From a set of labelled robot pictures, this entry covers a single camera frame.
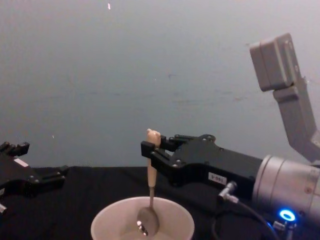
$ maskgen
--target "spoon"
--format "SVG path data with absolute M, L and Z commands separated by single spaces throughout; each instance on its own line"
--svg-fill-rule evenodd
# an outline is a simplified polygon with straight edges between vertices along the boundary
M 155 144 L 156 148 L 160 146 L 161 135 L 159 132 L 148 129 L 147 130 L 147 141 Z M 159 219 L 154 210 L 154 196 L 155 196 L 155 186 L 157 179 L 157 170 L 151 166 L 151 159 L 147 160 L 147 175 L 148 175 L 148 185 L 149 185 L 149 196 L 150 203 L 149 207 L 143 207 L 139 210 L 136 224 L 139 231 L 146 237 L 153 237 L 159 230 Z

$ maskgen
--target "white label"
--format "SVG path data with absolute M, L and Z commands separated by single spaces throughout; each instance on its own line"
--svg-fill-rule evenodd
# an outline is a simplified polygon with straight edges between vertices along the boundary
M 27 163 L 25 163 L 24 161 L 22 161 L 21 159 L 19 158 L 16 158 L 14 160 L 17 164 L 20 164 L 22 167 L 28 167 L 29 165 Z
M 220 176 L 220 175 L 214 174 L 212 172 L 209 172 L 208 178 L 209 178 L 209 180 L 214 181 L 218 184 L 227 185 L 227 178 L 224 176 Z

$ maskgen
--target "black cloth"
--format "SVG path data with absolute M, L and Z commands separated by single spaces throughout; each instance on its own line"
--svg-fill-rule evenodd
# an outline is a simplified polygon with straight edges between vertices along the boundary
M 36 169 L 40 174 L 53 170 Z M 172 187 L 158 174 L 155 193 L 190 212 L 195 223 L 193 240 L 211 240 L 218 192 L 200 183 Z M 116 201 L 148 194 L 145 167 L 71 167 L 59 190 L 30 199 L 8 196 L 1 200 L 8 212 L 0 218 L 0 240 L 91 240 L 91 223 L 99 211 Z M 226 217 L 221 226 L 223 240 L 265 239 L 262 226 L 251 219 Z M 316 240 L 320 233 L 303 229 L 295 239 Z

